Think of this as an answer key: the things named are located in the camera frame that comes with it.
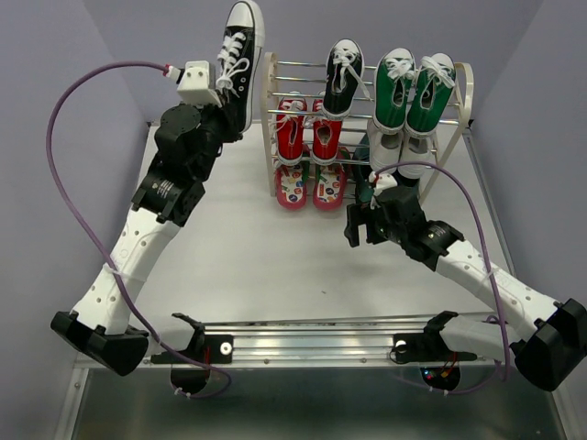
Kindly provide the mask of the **pink slipper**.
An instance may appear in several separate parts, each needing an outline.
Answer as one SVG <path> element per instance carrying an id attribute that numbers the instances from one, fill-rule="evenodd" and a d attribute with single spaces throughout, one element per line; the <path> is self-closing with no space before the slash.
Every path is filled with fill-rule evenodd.
<path id="1" fill-rule="evenodd" d="M 348 181 L 346 164 L 316 165 L 313 204 L 322 211 L 333 211 L 343 204 Z"/>
<path id="2" fill-rule="evenodd" d="M 274 187 L 278 204 L 288 210 L 303 208 L 307 200 L 309 162 L 300 161 L 295 165 L 283 165 L 278 159 L 272 161 Z"/>

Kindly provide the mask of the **red canvas sneaker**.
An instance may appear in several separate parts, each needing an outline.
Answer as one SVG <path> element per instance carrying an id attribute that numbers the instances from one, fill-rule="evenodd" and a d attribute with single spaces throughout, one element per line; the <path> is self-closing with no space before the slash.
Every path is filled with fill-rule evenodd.
<path id="1" fill-rule="evenodd" d="M 321 166 L 332 164 L 338 156 L 338 142 L 342 128 L 342 122 L 324 117 L 322 113 L 322 99 L 315 99 L 312 111 L 316 113 L 311 117 L 308 125 L 313 130 L 313 144 L 311 157 Z"/>
<path id="2" fill-rule="evenodd" d="M 282 110 L 275 117 L 278 160 L 285 166 L 293 166 L 300 161 L 304 152 L 305 116 L 300 115 L 300 112 L 307 110 L 307 102 L 303 97 L 284 97 L 278 109 Z"/>

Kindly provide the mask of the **black canvas sneaker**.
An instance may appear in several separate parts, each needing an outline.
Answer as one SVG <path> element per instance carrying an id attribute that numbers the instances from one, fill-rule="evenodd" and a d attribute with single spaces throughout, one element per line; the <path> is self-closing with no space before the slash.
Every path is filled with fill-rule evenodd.
<path id="1" fill-rule="evenodd" d="M 237 1 L 230 9 L 221 50 L 221 73 L 216 90 L 236 110 L 236 129 L 242 134 L 253 117 L 253 88 L 265 43 L 264 18 L 255 1 Z"/>
<path id="2" fill-rule="evenodd" d="M 363 52 L 355 40 L 344 38 L 333 45 L 327 59 L 327 82 L 321 110 L 327 119 L 346 118 L 358 89 L 366 99 L 371 99 L 362 78 L 364 67 Z"/>

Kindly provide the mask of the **cream shoe shelf chrome bars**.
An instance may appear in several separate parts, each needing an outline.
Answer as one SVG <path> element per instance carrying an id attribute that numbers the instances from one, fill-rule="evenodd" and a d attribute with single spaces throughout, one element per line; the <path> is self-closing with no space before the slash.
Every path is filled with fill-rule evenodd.
<path id="1" fill-rule="evenodd" d="M 415 96 L 415 81 L 421 59 L 415 58 L 415 78 L 407 99 L 406 115 Z M 359 146 L 362 137 L 367 134 L 368 123 L 372 119 L 375 97 L 374 73 L 378 63 L 369 65 L 364 60 L 365 67 L 362 78 L 368 87 L 371 99 L 366 99 L 362 91 L 358 89 L 354 95 L 349 115 L 342 120 L 338 120 L 342 122 L 342 128 L 338 142 L 338 156 L 333 163 L 346 164 L 349 172 L 343 202 L 346 199 L 355 198 L 355 181 L 351 166 L 357 163 L 363 165 L 363 162 L 357 162 L 351 157 L 355 148 Z M 431 161 L 415 162 L 415 164 L 426 166 L 424 174 L 419 179 L 421 196 L 427 196 L 429 194 L 437 180 L 438 168 L 447 163 L 464 131 L 471 124 L 474 92 L 472 68 L 467 63 L 455 61 L 453 63 L 456 69 L 456 84 L 437 124 L 437 128 L 430 136 L 433 141 Z M 305 205 L 313 204 L 316 165 L 318 164 L 311 157 L 314 136 L 313 130 L 308 123 L 311 121 L 312 116 L 316 116 L 316 113 L 312 111 L 314 100 L 324 99 L 326 82 L 327 61 L 316 63 L 279 60 L 273 53 L 267 54 L 265 58 L 260 95 L 260 115 L 270 193 L 275 199 L 274 168 L 272 164 L 274 159 L 278 159 L 275 117 L 282 112 L 282 110 L 278 109 L 278 104 L 284 97 L 303 97 L 307 102 L 307 110 L 300 112 L 300 115 L 305 116 L 304 152 L 300 161 L 304 160 L 309 162 L 309 180 L 307 183 L 307 200 Z M 381 171 L 391 174 L 394 173 L 399 177 L 398 168 L 400 166 L 404 166 L 404 164 L 399 160 L 393 165 L 382 168 Z"/>

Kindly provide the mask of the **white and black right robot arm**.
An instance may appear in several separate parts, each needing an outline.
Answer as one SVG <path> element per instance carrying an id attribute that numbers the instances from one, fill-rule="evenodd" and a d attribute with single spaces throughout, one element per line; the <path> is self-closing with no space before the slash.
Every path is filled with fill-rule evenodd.
<path id="1" fill-rule="evenodd" d="M 496 322 L 476 321 L 445 311 L 416 333 L 394 335 L 390 358 L 397 364 L 512 361 L 532 385 L 554 391 L 586 357 L 586 309 L 539 293 L 486 260 L 453 226 L 429 220 L 405 187 L 388 188 L 373 203 L 347 208 L 344 235 L 351 247 L 391 241 L 411 260 L 457 285 L 489 306 Z"/>

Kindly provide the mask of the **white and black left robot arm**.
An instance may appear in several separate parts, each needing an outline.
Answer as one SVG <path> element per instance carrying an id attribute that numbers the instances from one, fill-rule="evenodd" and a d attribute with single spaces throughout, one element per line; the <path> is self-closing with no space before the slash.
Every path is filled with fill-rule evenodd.
<path id="1" fill-rule="evenodd" d="M 120 376 L 132 372 L 149 349 L 163 350 L 159 335 L 130 325 L 134 302 L 203 198 L 223 146 L 240 138 L 238 110 L 231 104 L 179 104 L 162 115 L 154 134 L 157 150 L 121 234 L 86 294 L 69 312 L 55 314 L 55 333 Z"/>

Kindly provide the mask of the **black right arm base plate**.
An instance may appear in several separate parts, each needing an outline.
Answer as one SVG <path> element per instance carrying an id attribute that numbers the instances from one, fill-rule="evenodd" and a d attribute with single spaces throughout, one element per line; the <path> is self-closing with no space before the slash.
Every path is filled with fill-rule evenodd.
<path id="1" fill-rule="evenodd" d="M 393 336 L 393 359 L 400 363 L 430 363 L 446 361 L 475 361 L 478 357 L 469 352 L 449 349 L 439 334 L 401 333 Z"/>

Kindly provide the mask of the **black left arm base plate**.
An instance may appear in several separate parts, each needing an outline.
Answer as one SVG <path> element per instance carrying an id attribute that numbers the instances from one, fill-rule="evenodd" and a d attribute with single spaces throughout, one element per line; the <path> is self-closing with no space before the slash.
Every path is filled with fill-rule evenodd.
<path id="1" fill-rule="evenodd" d="M 234 336 L 232 335 L 205 335 L 198 340 L 191 341 L 188 347 L 181 351 L 181 354 L 200 363 L 227 365 L 232 362 L 233 348 Z M 150 362 L 155 365 L 188 364 L 187 361 L 181 360 L 167 351 L 151 356 Z"/>

